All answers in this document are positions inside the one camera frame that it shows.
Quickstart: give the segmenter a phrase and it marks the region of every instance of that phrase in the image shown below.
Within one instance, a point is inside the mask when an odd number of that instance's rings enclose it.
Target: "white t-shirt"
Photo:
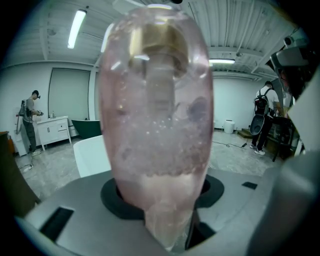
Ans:
[[[269,89],[269,87],[268,86],[264,86],[261,90],[260,90],[260,92],[261,92],[261,95],[264,95],[265,94],[265,92],[267,91]],[[265,95],[267,98],[268,98],[268,101],[269,101],[269,108],[270,109],[274,109],[274,102],[279,102],[279,98],[278,98],[278,95],[277,95],[277,93],[274,91],[274,90],[269,90],[268,92],[267,92],[267,94]]]

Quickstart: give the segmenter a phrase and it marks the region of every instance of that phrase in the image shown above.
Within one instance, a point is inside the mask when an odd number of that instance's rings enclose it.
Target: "person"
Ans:
[[[26,134],[28,136],[28,139],[30,141],[31,145],[31,155],[37,156],[41,154],[41,151],[39,149],[36,149],[36,134],[35,134],[35,129],[33,126],[33,115],[40,116],[41,113],[39,111],[36,111],[34,109],[34,101],[39,97],[39,92],[37,90],[34,90],[31,94],[31,97],[28,98],[25,102],[25,112],[22,117],[22,122],[25,127]]]
[[[250,146],[250,149],[255,149],[254,153],[256,153],[257,155],[264,155],[265,152],[262,150],[262,146],[263,144],[265,143],[266,141],[266,138],[269,134],[269,131],[272,127],[272,123],[273,123],[273,115],[271,114],[271,111],[274,110],[274,107],[277,108],[277,110],[279,111],[279,114],[282,116],[283,114],[283,110],[281,108],[281,105],[280,105],[280,102],[279,102],[279,98],[278,98],[278,95],[277,93],[274,91],[274,88],[273,88],[273,85],[270,81],[266,81],[265,84],[264,84],[264,87],[261,88],[257,93],[256,93],[256,97],[258,97],[259,95],[259,92],[261,93],[261,95],[264,95],[266,93],[266,97],[268,99],[268,103],[269,103],[269,113],[266,114],[264,116],[264,124],[262,126],[262,129],[261,131],[253,136],[252,138],[252,144]]]

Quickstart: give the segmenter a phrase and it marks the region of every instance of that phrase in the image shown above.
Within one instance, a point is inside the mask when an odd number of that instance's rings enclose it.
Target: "white cabinet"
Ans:
[[[69,139],[71,144],[67,116],[39,121],[37,127],[43,151],[45,145],[53,142]]]

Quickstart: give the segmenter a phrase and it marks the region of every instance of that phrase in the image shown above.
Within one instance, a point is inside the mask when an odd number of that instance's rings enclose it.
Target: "white bin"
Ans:
[[[223,130],[226,134],[232,134],[235,129],[235,122],[232,120],[225,120],[223,124]]]

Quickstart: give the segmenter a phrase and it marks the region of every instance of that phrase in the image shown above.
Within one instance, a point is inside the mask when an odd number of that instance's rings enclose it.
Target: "black pants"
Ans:
[[[259,143],[258,143],[258,146],[256,147],[258,150],[262,150],[262,146],[266,141],[266,138],[269,134],[271,127],[272,127],[272,120],[270,120],[269,116],[265,116],[264,124],[262,126],[261,131],[257,135],[253,136],[252,138],[252,144],[255,146],[260,135]]]
[[[34,152],[36,150],[36,146],[37,146],[34,125],[32,124],[32,122],[27,122],[25,120],[22,120],[22,121],[23,121],[23,125],[25,127],[26,135],[28,136],[28,139],[31,144],[31,151]]]

